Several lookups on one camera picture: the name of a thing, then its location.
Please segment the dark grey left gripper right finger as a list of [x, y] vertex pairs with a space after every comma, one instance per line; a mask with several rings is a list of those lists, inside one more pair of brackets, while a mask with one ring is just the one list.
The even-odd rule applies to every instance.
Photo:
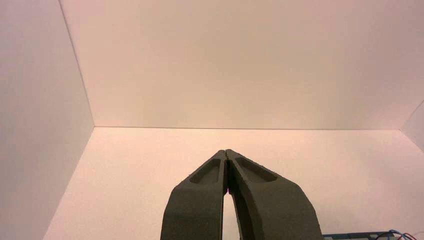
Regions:
[[231, 149], [226, 156], [240, 239], [323, 239], [316, 211], [299, 185]]

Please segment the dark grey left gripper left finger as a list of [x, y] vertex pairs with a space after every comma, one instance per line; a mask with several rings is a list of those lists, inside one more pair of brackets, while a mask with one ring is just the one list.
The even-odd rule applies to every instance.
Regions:
[[227, 155], [219, 150], [171, 191], [160, 239], [222, 239], [227, 191]]

